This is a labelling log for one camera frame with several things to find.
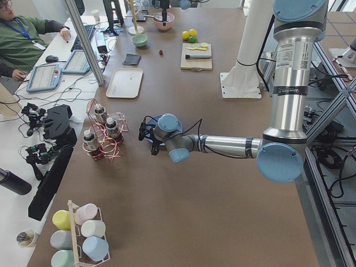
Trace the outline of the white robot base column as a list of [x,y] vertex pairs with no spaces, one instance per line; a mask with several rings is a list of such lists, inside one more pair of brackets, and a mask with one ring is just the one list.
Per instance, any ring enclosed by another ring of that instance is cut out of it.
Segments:
[[257,61],[273,16],[272,0],[252,1],[236,65],[220,74],[223,98],[261,98]]

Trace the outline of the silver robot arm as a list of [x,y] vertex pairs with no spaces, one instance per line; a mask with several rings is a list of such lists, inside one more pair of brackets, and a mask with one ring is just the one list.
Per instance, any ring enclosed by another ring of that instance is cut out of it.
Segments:
[[177,117],[166,113],[155,124],[142,122],[139,139],[152,142],[156,155],[164,144],[173,162],[190,152],[213,152],[237,159],[255,159],[259,171],[269,180],[289,182],[303,171],[306,134],[302,130],[305,99],[308,94],[313,44],[325,35],[327,1],[274,1],[270,6],[278,43],[272,112],[269,127],[261,139],[184,135]]

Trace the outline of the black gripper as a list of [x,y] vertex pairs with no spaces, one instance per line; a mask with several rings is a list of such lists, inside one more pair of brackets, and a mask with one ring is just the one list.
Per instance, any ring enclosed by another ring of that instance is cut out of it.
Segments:
[[139,141],[147,138],[152,141],[151,155],[157,155],[159,153],[159,147],[161,140],[154,136],[154,129],[157,125],[146,123],[147,117],[144,117],[139,128]]
[[159,1],[152,0],[152,5],[156,9],[158,9],[158,8],[162,9],[162,12],[161,12],[162,19],[161,19],[161,21],[162,21],[163,25],[165,26],[166,23],[167,23],[167,10],[170,7],[170,1],[169,0],[159,0]]

